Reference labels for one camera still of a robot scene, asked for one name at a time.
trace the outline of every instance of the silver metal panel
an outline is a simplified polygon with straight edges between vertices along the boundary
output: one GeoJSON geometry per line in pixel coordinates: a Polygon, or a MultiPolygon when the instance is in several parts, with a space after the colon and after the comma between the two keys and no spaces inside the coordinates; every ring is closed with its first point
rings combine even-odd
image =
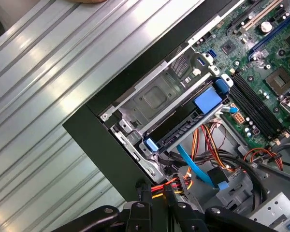
{"type": "Polygon", "coordinates": [[[281,192],[267,201],[249,217],[265,226],[281,232],[290,231],[290,200],[281,192]]]}
{"type": "Polygon", "coordinates": [[[0,38],[0,231],[122,207],[62,123],[202,1],[41,0],[0,38]]]}

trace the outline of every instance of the screw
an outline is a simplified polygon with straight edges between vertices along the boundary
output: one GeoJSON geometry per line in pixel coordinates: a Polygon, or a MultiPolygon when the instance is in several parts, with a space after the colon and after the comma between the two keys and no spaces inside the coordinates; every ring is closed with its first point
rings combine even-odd
{"type": "Polygon", "coordinates": [[[106,208],[104,211],[105,211],[107,214],[110,214],[110,213],[113,212],[113,210],[112,210],[112,209],[109,209],[109,208],[106,208]]]}
{"type": "Polygon", "coordinates": [[[181,207],[181,208],[185,208],[186,205],[184,203],[178,203],[178,206],[181,207]]]}
{"type": "Polygon", "coordinates": [[[215,213],[215,214],[220,214],[221,211],[219,209],[216,209],[216,208],[212,208],[212,212],[215,213]]]}

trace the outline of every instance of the black plastic part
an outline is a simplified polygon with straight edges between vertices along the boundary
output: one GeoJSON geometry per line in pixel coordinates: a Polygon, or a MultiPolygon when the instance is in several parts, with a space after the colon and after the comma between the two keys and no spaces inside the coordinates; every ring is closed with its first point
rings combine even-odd
{"type": "Polygon", "coordinates": [[[204,1],[89,100],[87,104],[92,112],[98,116],[187,38],[217,15],[223,16],[238,2],[239,0],[204,1]]]}
{"type": "Polygon", "coordinates": [[[223,170],[220,167],[213,168],[207,172],[209,178],[211,178],[214,186],[216,188],[219,188],[218,184],[221,182],[226,181],[227,183],[229,182],[227,176],[223,172],[223,170]]]}
{"type": "Polygon", "coordinates": [[[207,225],[210,225],[211,231],[217,232],[276,232],[267,226],[250,220],[237,213],[233,213],[230,210],[220,206],[211,207],[206,210],[205,222],[207,225]]]}
{"type": "Polygon", "coordinates": [[[126,232],[152,232],[152,209],[147,202],[136,202],[132,205],[126,232]]]}
{"type": "Polygon", "coordinates": [[[136,189],[139,193],[140,201],[152,203],[151,185],[140,181],[136,184],[136,189]]]}
{"type": "Polygon", "coordinates": [[[277,155],[274,155],[273,157],[271,157],[268,162],[269,163],[274,162],[275,160],[277,160],[281,157],[282,157],[282,155],[280,153],[278,153],[277,155]]]}
{"type": "Polygon", "coordinates": [[[169,229],[173,231],[173,217],[179,224],[182,232],[207,232],[207,226],[203,218],[196,214],[191,205],[184,202],[178,202],[171,185],[165,185],[163,188],[165,203],[169,209],[169,229]]]}
{"type": "Polygon", "coordinates": [[[119,210],[110,205],[101,206],[71,222],[65,224],[53,232],[86,232],[97,231],[110,227],[119,219],[119,210]]]}

